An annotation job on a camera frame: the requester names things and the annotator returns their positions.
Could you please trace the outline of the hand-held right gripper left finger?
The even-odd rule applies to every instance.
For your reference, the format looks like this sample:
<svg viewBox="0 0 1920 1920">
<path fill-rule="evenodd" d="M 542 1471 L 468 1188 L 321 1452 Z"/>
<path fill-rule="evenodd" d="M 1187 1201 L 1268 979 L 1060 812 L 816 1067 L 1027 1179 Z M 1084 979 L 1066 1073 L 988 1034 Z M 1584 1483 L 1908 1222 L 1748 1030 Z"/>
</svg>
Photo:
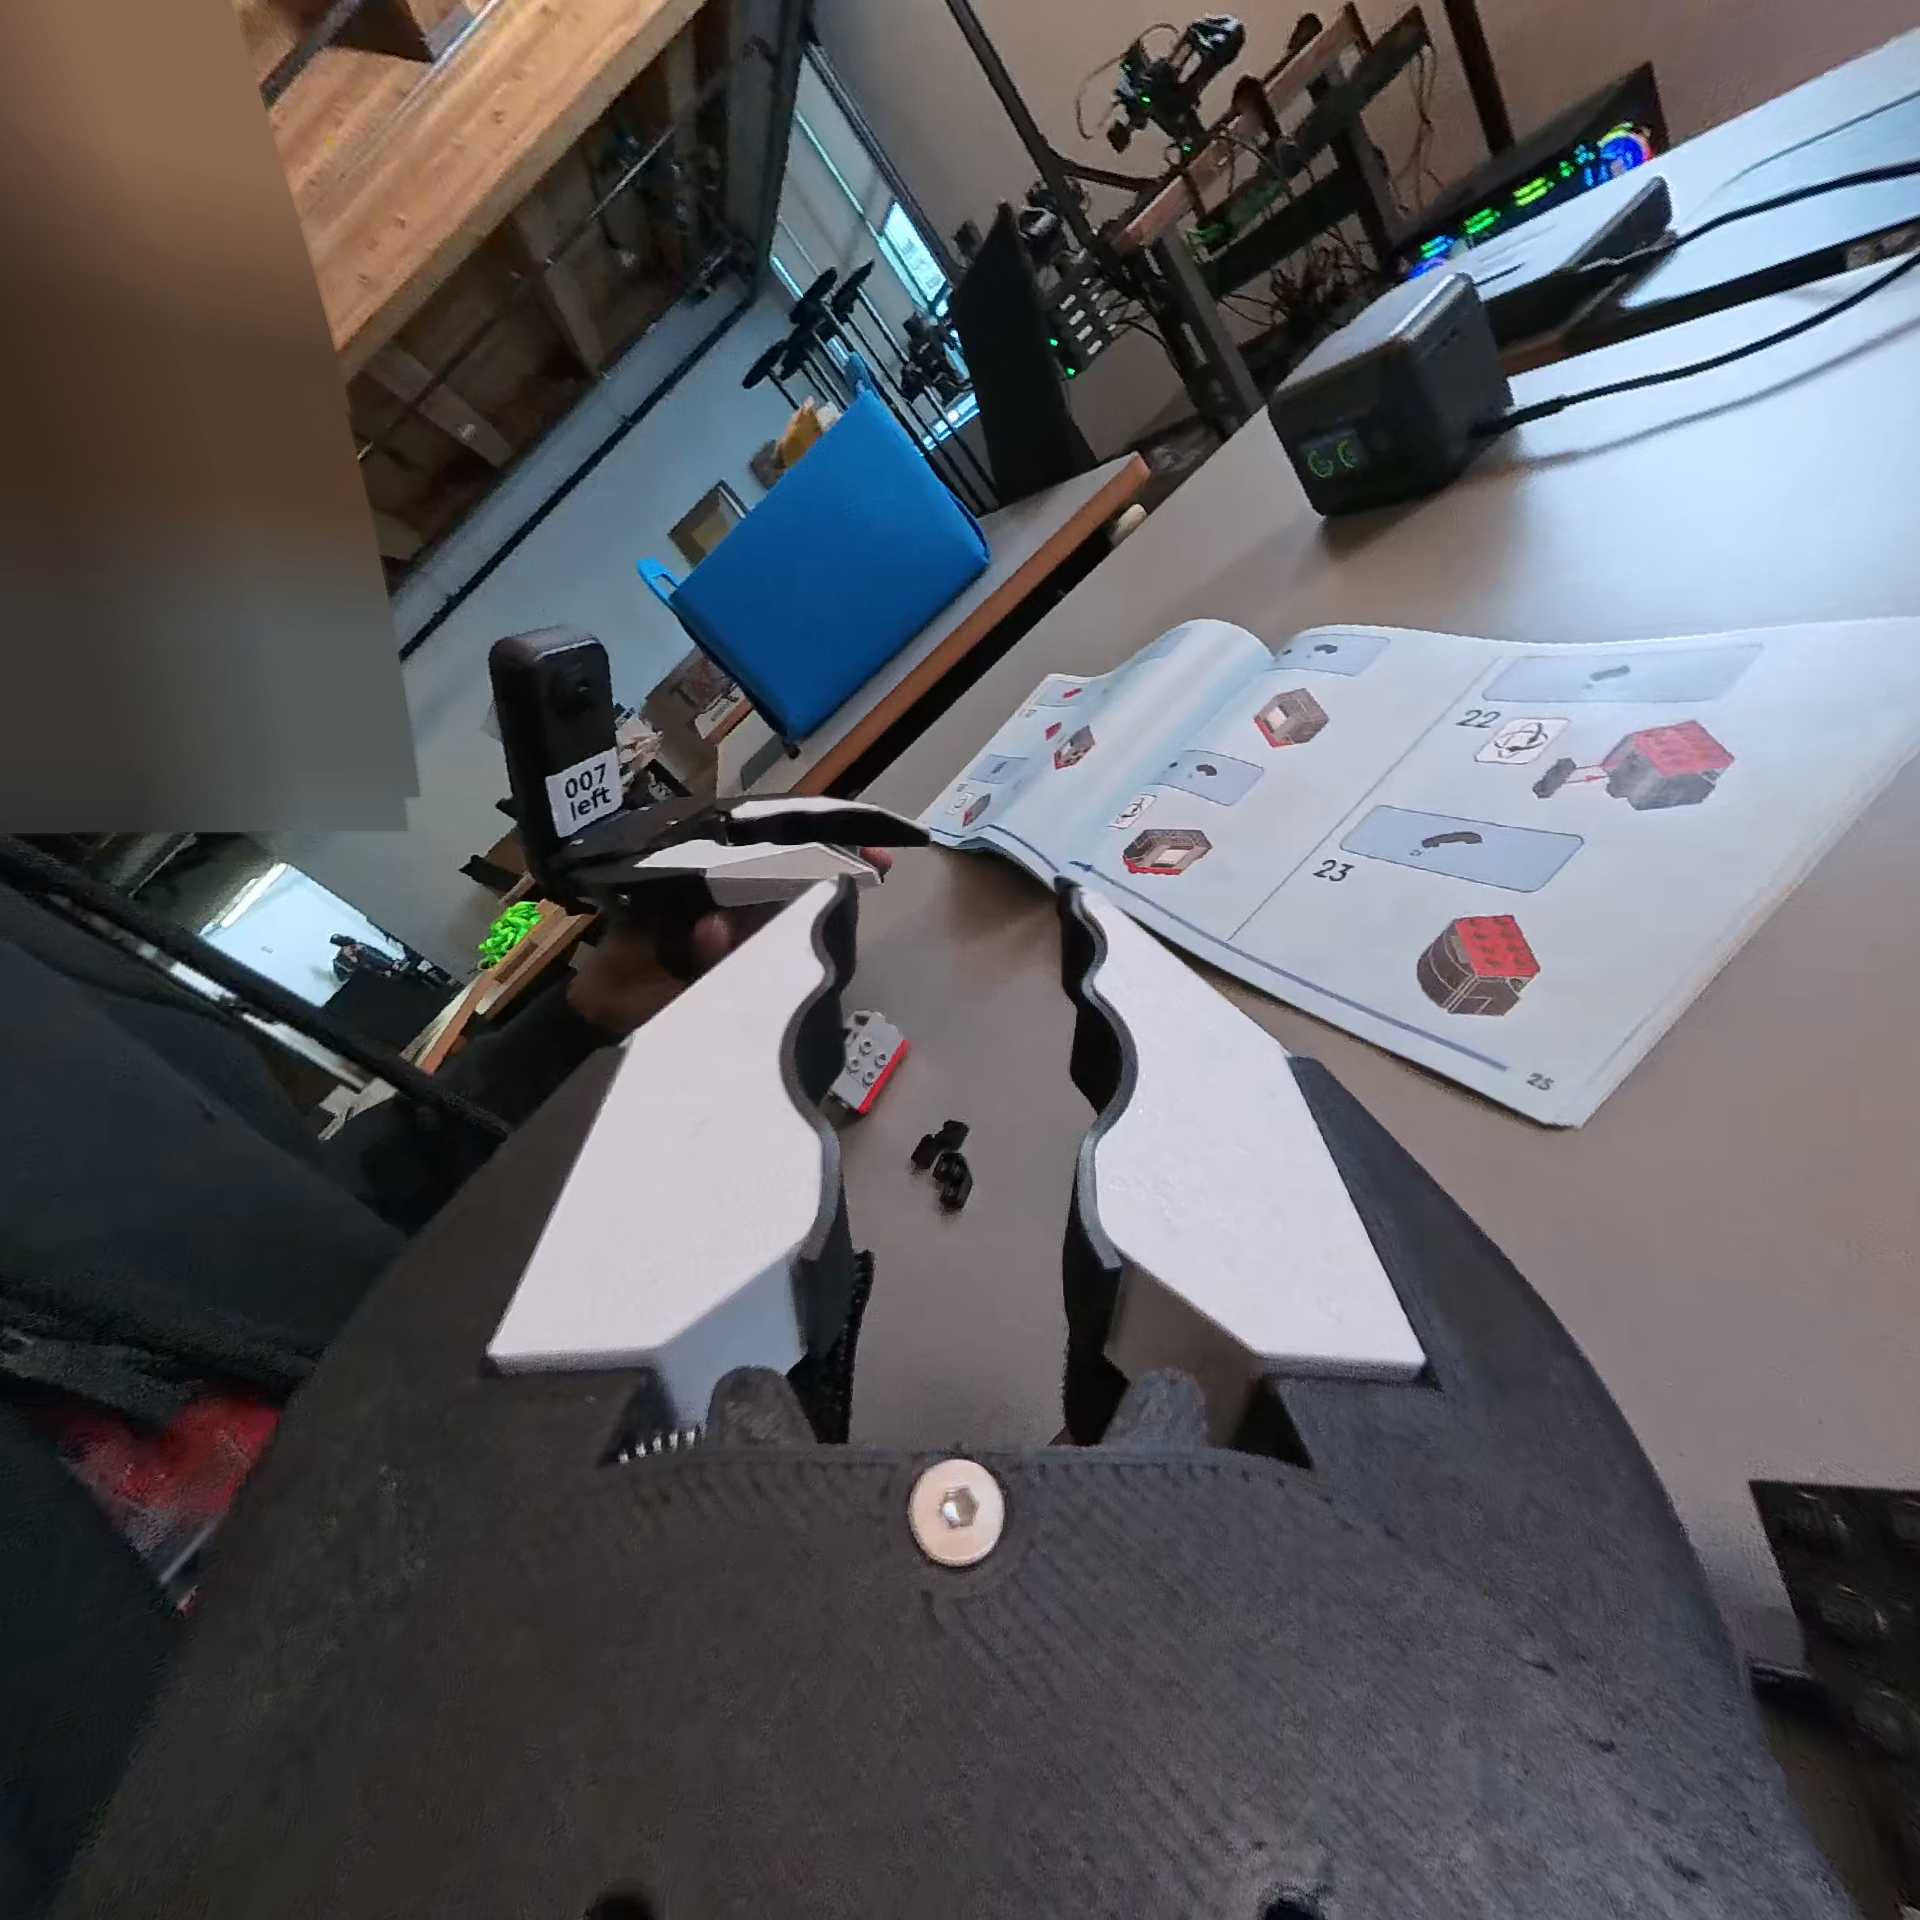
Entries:
<svg viewBox="0 0 1920 1920">
<path fill-rule="evenodd" d="M 768 1368 L 820 1436 L 848 1436 L 873 1262 L 826 1102 L 857 925 L 857 884 L 812 880 L 624 1040 L 491 1373 L 635 1373 L 666 1434 L 732 1370 Z"/>
</svg>

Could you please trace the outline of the metal equipment rack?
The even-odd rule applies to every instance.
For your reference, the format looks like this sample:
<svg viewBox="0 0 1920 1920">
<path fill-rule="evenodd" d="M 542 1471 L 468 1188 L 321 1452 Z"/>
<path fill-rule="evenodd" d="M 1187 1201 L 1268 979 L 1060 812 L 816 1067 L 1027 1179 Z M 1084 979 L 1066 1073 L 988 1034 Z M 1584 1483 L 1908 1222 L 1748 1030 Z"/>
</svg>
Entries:
<svg viewBox="0 0 1920 1920">
<path fill-rule="evenodd" d="M 1431 13 L 1468 88 L 1496 83 L 1475 4 L 1403 4 L 1379 32 L 1356 4 L 1308 8 L 1268 70 L 1242 61 L 1233 14 L 1157 22 L 1082 83 L 1082 103 L 1106 90 L 1097 140 L 1160 170 L 1028 140 L 1038 181 L 1017 231 L 1065 382 L 1141 337 L 1226 429 L 1388 287 L 1441 191 Z"/>
</svg>

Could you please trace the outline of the blue storage bin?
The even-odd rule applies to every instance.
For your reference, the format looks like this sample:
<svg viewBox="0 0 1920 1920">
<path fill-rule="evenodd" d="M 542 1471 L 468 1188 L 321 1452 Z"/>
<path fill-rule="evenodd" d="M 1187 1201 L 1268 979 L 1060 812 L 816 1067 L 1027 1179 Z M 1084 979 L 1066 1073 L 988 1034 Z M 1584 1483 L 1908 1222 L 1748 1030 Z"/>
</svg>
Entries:
<svg viewBox="0 0 1920 1920">
<path fill-rule="evenodd" d="M 864 391 L 683 579 L 637 574 L 797 749 L 988 564 L 979 514 Z"/>
</svg>

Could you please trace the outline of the black toy brick baseplate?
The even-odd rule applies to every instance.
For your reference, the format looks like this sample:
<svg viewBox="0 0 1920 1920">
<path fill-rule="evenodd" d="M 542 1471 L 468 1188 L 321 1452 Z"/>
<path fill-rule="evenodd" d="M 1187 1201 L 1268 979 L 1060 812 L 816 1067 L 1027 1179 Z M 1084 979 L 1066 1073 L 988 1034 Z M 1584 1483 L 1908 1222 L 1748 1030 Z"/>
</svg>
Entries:
<svg viewBox="0 0 1920 1920">
<path fill-rule="evenodd" d="M 1819 1680 L 1899 1812 L 1918 1810 L 1918 1490 L 1752 1480 Z"/>
</svg>

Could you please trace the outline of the person's left forearm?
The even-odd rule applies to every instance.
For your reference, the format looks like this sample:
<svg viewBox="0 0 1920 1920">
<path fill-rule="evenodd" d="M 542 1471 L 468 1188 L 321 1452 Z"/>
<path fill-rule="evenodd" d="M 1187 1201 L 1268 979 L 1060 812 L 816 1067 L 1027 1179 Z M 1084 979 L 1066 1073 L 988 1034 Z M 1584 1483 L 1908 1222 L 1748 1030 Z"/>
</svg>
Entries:
<svg viewBox="0 0 1920 1920">
<path fill-rule="evenodd" d="M 497 1034 L 472 1040 L 442 1076 L 458 1099 L 517 1129 L 594 1050 L 614 1040 L 613 1029 L 590 1021 L 562 988 L 523 1008 Z M 417 1160 L 438 1199 L 452 1196 L 501 1142 L 472 1120 L 439 1110 L 412 1120 L 412 1132 Z"/>
</svg>

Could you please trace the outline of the toy brick instruction booklet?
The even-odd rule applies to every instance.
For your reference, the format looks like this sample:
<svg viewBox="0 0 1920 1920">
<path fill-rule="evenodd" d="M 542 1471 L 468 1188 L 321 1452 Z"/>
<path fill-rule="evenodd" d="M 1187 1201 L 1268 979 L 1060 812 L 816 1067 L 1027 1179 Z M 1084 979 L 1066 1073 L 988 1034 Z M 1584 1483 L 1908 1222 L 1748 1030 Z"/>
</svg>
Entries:
<svg viewBox="0 0 1920 1920">
<path fill-rule="evenodd" d="M 1626 643 L 1214 616 L 1055 673 L 925 808 L 1577 1128 L 1916 757 L 1912 616 Z"/>
</svg>

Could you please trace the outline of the black power adapter box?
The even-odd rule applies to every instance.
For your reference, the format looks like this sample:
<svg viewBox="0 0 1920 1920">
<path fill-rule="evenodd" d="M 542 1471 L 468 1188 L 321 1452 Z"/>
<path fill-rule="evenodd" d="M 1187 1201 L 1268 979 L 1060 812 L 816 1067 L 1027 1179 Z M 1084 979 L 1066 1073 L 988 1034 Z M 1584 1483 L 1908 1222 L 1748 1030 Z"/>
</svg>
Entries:
<svg viewBox="0 0 1920 1920">
<path fill-rule="evenodd" d="M 1268 401 L 1278 442 L 1327 517 L 1447 488 L 1511 409 L 1475 280 L 1428 273 L 1327 337 Z"/>
</svg>

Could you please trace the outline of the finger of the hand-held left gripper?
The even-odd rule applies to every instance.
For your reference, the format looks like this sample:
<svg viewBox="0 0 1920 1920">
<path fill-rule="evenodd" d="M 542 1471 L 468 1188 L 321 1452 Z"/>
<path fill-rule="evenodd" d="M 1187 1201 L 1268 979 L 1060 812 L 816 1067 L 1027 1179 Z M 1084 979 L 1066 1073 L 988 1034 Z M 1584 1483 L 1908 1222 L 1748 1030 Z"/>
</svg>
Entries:
<svg viewBox="0 0 1920 1920">
<path fill-rule="evenodd" d="M 729 845 L 927 848 L 933 833 L 914 817 L 864 800 L 778 794 L 718 809 L 717 829 Z"/>
<path fill-rule="evenodd" d="M 831 842 L 725 842 L 692 837 L 637 857 L 630 868 L 630 893 L 682 889 L 718 908 L 748 908 L 787 901 L 816 884 L 851 880 L 873 889 L 884 868 L 854 848 Z"/>
</svg>

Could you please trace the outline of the computer case with coloured lights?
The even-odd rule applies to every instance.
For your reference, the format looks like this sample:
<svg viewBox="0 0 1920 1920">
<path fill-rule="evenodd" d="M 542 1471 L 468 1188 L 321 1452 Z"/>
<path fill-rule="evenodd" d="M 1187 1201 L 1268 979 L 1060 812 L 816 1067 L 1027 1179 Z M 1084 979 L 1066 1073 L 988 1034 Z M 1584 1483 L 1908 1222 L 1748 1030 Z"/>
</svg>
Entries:
<svg viewBox="0 0 1920 1920">
<path fill-rule="evenodd" d="M 1460 252 L 1504 239 L 1644 168 L 1666 153 L 1666 142 L 1657 68 L 1640 61 L 1444 187 L 1398 244 L 1394 277 L 1423 277 Z"/>
</svg>

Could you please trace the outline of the black flat device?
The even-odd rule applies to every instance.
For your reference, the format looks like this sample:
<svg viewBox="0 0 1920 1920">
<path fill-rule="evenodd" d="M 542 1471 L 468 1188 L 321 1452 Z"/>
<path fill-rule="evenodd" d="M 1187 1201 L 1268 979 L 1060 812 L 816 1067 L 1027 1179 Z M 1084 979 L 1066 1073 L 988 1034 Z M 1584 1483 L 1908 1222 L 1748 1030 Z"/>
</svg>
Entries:
<svg viewBox="0 0 1920 1920">
<path fill-rule="evenodd" d="M 1564 327 L 1602 287 L 1672 244 L 1672 191 L 1657 172 L 1621 174 L 1457 262 L 1475 280 L 1499 347 Z"/>
</svg>

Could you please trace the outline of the person's left hand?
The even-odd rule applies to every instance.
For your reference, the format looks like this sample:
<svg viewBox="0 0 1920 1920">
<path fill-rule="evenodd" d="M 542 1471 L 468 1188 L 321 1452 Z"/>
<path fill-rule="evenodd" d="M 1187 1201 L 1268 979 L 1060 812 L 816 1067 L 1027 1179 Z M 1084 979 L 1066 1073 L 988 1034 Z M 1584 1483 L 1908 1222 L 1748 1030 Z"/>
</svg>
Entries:
<svg viewBox="0 0 1920 1920">
<path fill-rule="evenodd" d="M 624 1040 L 736 944 L 736 917 L 644 922 L 602 917 L 597 940 L 575 950 L 565 1003 L 604 1040 Z"/>
</svg>

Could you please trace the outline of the grey desk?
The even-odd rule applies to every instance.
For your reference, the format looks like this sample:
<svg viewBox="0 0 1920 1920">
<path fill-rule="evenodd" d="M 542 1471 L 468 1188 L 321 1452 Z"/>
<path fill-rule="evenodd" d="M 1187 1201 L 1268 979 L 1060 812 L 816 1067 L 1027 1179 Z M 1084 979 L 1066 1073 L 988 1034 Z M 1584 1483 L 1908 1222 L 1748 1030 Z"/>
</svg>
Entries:
<svg viewBox="0 0 1920 1920">
<path fill-rule="evenodd" d="M 1252 422 L 878 790 L 1181 612 L 1524 639 L 1916 612 L 1916 291 L 1521 431 L 1315 531 Z M 857 1577 L 857 1915 L 1852 1915 L 1737 1648 L 1804 1660 L 1775 1508 L 1916 1495 L 1916 766 L 1581 1129 L 1233 991 L 1540 1302 L 1437 1382 L 1275 1378 L 1254 1454 L 1032 1452 L 1056 1574 Z"/>
</svg>

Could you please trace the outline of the person's black jacket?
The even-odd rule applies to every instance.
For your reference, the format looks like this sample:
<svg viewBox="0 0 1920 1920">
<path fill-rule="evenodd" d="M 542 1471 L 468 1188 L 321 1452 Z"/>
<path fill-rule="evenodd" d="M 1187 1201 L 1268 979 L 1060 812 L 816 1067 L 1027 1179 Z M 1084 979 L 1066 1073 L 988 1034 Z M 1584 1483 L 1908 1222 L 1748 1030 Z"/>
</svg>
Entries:
<svg viewBox="0 0 1920 1920">
<path fill-rule="evenodd" d="M 12 887 L 2 917 L 2 1899 L 43 1915 L 218 1523 L 114 1494 L 113 1454 L 284 1403 L 505 1104 L 391 1097 L 322 1141 L 230 1012 Z"/>
</svg>

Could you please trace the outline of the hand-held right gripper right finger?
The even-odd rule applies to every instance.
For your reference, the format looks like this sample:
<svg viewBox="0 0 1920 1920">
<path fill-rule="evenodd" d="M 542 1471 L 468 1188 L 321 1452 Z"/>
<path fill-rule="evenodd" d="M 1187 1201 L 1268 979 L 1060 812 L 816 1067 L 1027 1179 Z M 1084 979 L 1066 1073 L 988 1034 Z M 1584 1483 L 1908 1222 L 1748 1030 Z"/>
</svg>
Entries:
<svg viewBox="0 0 1920 1920">
<path fill-rule="evenodd" d="M 1101 1439 L 1157 1370 L 1233 1443 L 1272 1378 L 1411 1386 L 1428 1370 L 1314 1114 L 1304 1062 L 1088 884 L 1060 889 L 1074 1149 L 1065 1426 Z"/>
</svg>

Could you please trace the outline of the red cloth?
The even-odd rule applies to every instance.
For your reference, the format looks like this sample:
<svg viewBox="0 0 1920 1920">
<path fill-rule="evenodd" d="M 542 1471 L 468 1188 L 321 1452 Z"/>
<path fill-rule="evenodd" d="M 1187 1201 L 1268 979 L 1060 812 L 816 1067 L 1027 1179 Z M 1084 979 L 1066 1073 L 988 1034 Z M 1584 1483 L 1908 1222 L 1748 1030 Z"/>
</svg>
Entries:
<svg viewBox="0 0 1920 1920">
<path fill-rule="evenodd" d="M 177 1609 L 194 1605 L 212 1541 L 280 1419 L 278 1403 L 244 1392 L 202 1393 L 160 1426 L 77 1400 L 35 1412 L 67 1472 Z"/>
</svg>

